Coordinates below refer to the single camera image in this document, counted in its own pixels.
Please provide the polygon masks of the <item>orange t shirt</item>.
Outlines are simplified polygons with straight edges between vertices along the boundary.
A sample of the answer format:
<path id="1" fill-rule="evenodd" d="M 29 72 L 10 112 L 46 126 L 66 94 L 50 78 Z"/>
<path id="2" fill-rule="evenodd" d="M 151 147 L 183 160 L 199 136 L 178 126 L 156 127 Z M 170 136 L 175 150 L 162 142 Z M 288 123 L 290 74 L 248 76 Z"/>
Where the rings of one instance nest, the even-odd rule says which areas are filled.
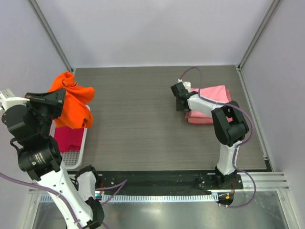
<path id="1" fill-rule="evenodd" d="M 49 92 L 65 89 L 65 99 L 61 116 L 54 120 L 57 127 L 71 129 L 90 128 L 94 118 L 86 104 L 95 96 L 93 87 L 84 87 L 77 84 L 74 74 L 63 72 L 53 81 Z"/>

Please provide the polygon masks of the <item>salmon pink shirt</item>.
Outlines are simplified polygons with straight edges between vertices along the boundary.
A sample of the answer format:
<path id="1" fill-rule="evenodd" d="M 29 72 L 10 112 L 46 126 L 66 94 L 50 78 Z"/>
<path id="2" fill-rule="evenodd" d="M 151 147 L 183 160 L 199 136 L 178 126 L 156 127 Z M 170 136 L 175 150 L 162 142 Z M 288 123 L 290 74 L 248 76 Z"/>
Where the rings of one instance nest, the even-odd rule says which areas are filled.
<path id="1" fill-rule="evenodd" d="M 197 118 L 197 117 L 190 117 L 188 115 L 188 112 L 185 114 L 185 119 L 191 123 L 191 124 L 196 124 L 196 125 L 207 125 L 207 124 L 212 124 L 213 119 L 212 118 Z"/>

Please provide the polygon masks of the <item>light pink shirt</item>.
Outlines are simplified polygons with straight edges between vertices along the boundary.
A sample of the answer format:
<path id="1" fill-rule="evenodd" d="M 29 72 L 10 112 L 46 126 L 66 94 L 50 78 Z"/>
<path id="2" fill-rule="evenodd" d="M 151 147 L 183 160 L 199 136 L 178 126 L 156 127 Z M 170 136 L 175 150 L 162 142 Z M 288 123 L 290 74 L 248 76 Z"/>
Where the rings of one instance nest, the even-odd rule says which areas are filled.
<path id="1" fill-rule="evenodd" d="M 223 103 L 228 103 L 231 101 L 231 96 L 229 90 L 226 89 L 225 85 L 207 87 L 200 90 L 202 96 L 207 97 L 212 100 L 217 100 Z M 199 111 L 191 110 L 188 112 L 190 117 L 197 118 L 210 118 L 206 114 L 203 114 Z"/>

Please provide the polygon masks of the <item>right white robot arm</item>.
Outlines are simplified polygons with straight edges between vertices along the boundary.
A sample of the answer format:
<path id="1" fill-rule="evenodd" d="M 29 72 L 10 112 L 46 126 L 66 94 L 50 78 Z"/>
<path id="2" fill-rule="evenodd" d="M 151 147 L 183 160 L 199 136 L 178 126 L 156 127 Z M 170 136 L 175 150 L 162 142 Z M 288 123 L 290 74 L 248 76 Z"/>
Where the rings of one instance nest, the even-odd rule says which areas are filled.
<path id="1" fill-rule="evenodd" d="M 198 92 L 190 92 L 183 82 L 171 86 L 171 91 L 176 98 L 177 111 L 198 111 L 212 118 L 214 132 L 220 142 L 220 156 L 214 179 L 219 188 L 227 188 L 236 178 L 239 147 L 249 131 L 238 103 L 224 103 L 201 96 Z"/>

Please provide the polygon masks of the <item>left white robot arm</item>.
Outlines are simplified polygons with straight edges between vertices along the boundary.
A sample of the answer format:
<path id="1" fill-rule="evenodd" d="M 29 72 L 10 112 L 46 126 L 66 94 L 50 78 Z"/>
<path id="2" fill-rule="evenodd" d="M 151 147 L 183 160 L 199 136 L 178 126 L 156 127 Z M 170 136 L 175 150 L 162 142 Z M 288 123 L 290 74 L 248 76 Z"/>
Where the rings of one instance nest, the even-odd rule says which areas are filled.
<path id="1" fill-rule="evenodd" d="M 87 166 L 72 180 L 57 141 L 50 135 L 53 120 L 60 117 L 65 89 L 16 97 L 11 90 L 0 92 L 1 121 L 13 135 L 10 145 L 17 151 L 19 168 L 28 174 L 30 187 L 48 192 L 69 229 L 96 229 L 104 211 L 95 197 L 102 183 L 97 171 Z"/>

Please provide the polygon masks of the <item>magenta t shirt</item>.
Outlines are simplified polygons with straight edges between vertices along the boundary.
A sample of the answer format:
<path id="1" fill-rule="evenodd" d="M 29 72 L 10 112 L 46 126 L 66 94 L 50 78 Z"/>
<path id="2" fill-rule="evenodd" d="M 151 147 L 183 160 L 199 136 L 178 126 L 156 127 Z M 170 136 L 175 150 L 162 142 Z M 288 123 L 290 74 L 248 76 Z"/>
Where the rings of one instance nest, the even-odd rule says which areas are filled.
<path id="1" fill-rule="evenodd" d="M 80 151 L 84 128 L 71 129 L 67 126 L 56 127 L 54 139 L 61 153 Z"/>

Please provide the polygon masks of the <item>white plastic basket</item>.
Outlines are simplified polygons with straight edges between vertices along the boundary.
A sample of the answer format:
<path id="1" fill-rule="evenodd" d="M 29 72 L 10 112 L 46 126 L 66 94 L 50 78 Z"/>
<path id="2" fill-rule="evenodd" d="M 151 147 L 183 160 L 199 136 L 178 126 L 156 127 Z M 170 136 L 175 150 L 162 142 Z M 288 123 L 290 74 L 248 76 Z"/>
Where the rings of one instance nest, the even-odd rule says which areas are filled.
<path id="1" fill-rule="evenodd" d="M 60 155 L 68 170 L 74 170 L 82 163 L 89 116 L 90 107 L 86 106 L 86 109 L 75 114 L 70 112 L 68 117 L 71 120 L 68 124 L 57 125 L 56 120 L 51 124 L 50 135 L 57 141 Z"/>

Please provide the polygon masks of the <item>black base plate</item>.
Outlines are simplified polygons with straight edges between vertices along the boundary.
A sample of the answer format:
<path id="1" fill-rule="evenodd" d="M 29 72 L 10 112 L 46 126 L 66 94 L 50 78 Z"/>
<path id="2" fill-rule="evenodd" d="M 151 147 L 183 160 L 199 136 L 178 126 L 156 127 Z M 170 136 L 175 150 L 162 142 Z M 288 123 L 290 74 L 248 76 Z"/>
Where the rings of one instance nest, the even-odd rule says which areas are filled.
<path id="1" fill-rule="evenodd" d="M 209 191 L 232 191 L 244 188 L 238 174 L 231 182 L 220 185 L 213 170 L 99 171 L 104 187 L 127 181 L 119 195 L 188 196 L 207 195 Z"/>

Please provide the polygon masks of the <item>left aluminium frame post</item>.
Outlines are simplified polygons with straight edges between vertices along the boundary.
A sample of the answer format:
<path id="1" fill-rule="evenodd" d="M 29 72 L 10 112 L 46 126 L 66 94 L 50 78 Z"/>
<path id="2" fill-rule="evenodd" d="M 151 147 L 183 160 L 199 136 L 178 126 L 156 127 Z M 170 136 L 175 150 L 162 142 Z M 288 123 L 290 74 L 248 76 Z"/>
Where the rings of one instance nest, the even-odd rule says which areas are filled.
<path id="1" fill-rule="evenodd" d="M 50 42 L 52 43 L 56 53 L 58 54 L 60 60 L 66 67 L 67 71 L 73 73 L 74 69 L 69 63 L 63 49 L 61 48 L 52 28 L 50 27 L 46 17 L 44 16 L 40 6 L 38 5 L 38 2 L 36 0 L 28 0 L 29 5 L 31 6 L 34 14 L 36 15 L 38 21 L 40 22 L 42 28 L 44 29 L 47 37 L 49 38 Z"/>

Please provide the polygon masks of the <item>aluminium frame post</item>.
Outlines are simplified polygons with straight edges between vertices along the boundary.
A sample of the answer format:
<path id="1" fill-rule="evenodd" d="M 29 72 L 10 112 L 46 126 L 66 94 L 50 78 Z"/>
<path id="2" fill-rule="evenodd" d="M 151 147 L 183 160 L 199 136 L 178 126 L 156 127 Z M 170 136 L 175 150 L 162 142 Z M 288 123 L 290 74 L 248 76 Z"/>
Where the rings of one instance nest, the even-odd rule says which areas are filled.
<path id="1" fill-rule="evenodd" d="M 63 49 L 61 48 L 52 28 L 50 27 L 46 17 L 44 16 L 40 6 L 38 5 L 38 2 L 36 0 L 28 0 L 29 5 L 31 6 L 34 14 L 36 15 L 38 21 L 40 22 L 42 28 L 44 29 L 47 37 L 49 38 L 50 42 L 52 43 L 56 53 L 58 54 L 60 60 L 66 67 L 67 71 L 73 73 L 74 69 L 69 63 Z"/>
<path id="2" fill-rule="evenodd" d="M 250 57 L 252 51 L 258 44 L 259 40 L 261 39 L 263 33 L 267 29 L 270 21 L 272 20 L 272 17 L 275 15 L 277 9 L 279 8 L 280 4 L 282 3 L 282 0 L 273 0 L 268 7 L 265 15 L 263 16 L 263 19 L 261 23 L 259 24 L 259 27 L 257 31 L 255 32 L 250 44 L 248 45 L 246 52 L 244 53 L 240 63 L 236 66 L 237 70 L 240 72 L 243 67 L 245 66 L 248 58 Z"/>

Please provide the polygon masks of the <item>right aluminium frame post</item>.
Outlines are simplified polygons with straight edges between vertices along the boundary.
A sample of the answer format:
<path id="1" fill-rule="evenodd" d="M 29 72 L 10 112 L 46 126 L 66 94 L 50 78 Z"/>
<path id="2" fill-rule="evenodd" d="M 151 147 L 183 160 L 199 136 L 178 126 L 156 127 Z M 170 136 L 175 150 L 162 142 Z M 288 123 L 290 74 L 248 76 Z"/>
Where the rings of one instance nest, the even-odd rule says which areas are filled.
<path id="1" fill-rule="evenodd" d="M 275 15 L 277 9 L 279 8 L 280 4 L 282 3 L 282 0 L 273 0 L 268 7 L 265 15 L 263 16 L 263 19 L 261 23 L 259 24 L 259 27 L 257 31 L 255 32 L 250 44 L 248 45 L 246 52 L 244 53 L 240 63 L 236 66 L 237 70 L 240 72 L 243 67 L 245 66 L 248 58 L 250 57 L 252 51 L 258 44 L 259 40 L 261 39 L 263 33 L 267 29 L 270 21 L 272 20 L 272 17 Z"/>

